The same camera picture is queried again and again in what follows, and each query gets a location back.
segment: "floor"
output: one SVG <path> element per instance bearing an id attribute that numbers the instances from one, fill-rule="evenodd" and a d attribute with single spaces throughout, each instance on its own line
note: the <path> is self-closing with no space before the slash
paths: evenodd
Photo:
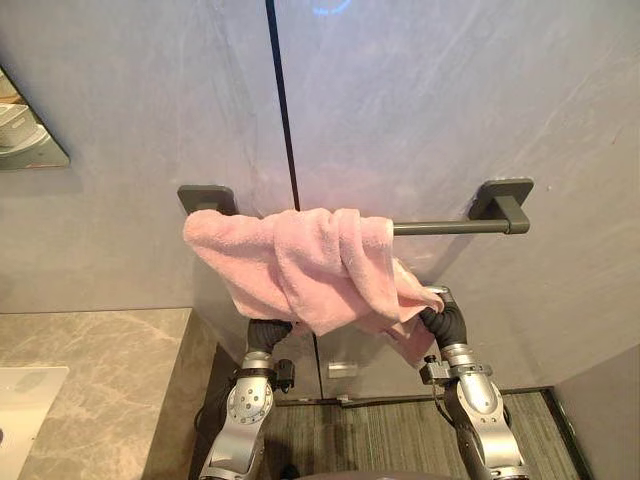
<path id="1" fill-rule="evenodd" d="M 578 479 L 540 393 L 504 395 L 532 478 Z M 431 401 L 342 408 L 274 409 L 258 478 L 279 479 L 293 463 L 303 475 L 345 470 L 414 471 L 466 479 L 455 433 Z"/>

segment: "mirror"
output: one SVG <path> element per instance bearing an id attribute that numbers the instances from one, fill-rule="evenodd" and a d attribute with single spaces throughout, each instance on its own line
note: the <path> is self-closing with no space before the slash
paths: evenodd
<path id="1" fill-rule="evenodd" d="M 67 165 L 67 154 L 0 68 L 0 170 Z"/>

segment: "cable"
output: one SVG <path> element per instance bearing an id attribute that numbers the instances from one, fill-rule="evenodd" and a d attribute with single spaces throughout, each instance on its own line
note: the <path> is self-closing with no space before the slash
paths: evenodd
<path id="1" fill-rule="evenodd" d="M 446 412 L 440 405 L 440 400 L 438 400 L 438 395 L 436 395 L 436 384 L 432 383 L 431 386 L 433 387 L 433 399 L 436 401 L 436 408 L 438 409 L 438 412 L 440 412 L 442 418 L 444 418 L 449 425 L 451 425 L 453 428 L 456 428 L 456 425 L 455 423 L 453 423 L 453 420 L 451 420 L 451 417 L 446 414 Z"/>
<path id="2" fill-rule="evenodd" d="M 504 414 L 504 421 L 507 422 L 507 426 L 511 428 L 511 412 L 509 411 L 509 407 L 503 405 L 502 409 L 502 412 Z"/>
<path id="3" fill-rule="evenodd" d="M 227 398 L 229 396 L 229 393 L 231 393 L 231 390 L 233 389 L 234 385 L 235 385 L 235 379 L 229 378 L 227 380 L 227 384 L 224 385 L 220 390 L 215 392 L 211 396 L 211 401 L 209 402 L 210 406 L 217 409 L 218 423 L 219 423 L 218 428 L 220 429 L 224 425 L 224 420 L 227 416 L 227 412 L 226 412 Z M 207 438 L 206 432 L 202 432 L 200 430 L 200 419 L 202 418 L 202 415 L 206 407 L 207 407 L 207 403 L 205 402 L 202 405 L 202 407 L 200 407 L 200 410 L 198 410 L 198 412 L 193 417 L 193 429 L 195 430 L 198 436 L 204 439 L 207 443 L 210 443 L 210 440 Z"/>

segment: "towel bar bracket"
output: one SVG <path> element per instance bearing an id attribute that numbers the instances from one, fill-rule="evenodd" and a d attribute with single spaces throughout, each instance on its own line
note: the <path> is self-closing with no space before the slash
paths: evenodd
<path id="1" fill-rule="evenodd" d="M 196 210 L 217 210 L 223 215 L 238 213 L 233 191 L 220 185 L 182 185 L 178 198 L 187 214 Z"/>
<path id="2" fill-rule="evenodd" d="M 478 190 L 468 217 L 470 220 L 505 219 L 509 227 L 504 233 L 526 233 L 530 223 L 521 206 L 532 188 L 533 180 L 530 178 L 485 182 Z"/>

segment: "gray towel rack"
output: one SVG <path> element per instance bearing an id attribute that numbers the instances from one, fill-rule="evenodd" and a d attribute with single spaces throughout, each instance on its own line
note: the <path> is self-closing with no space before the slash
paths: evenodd
<path id="1" fill-rule="evenodd" d="M 522 204 L 533 188 L 530 178 L 490 180 L 482 184 L 467 214 L 467 220 L 395 223 L 394 235 L 451 235 L 529 231 L 529 219 Z M 178 197 L 187 213 L 213 209 L 235 215 L 238 209 L 233 191 L 219 185 L 183 185 Z"/>

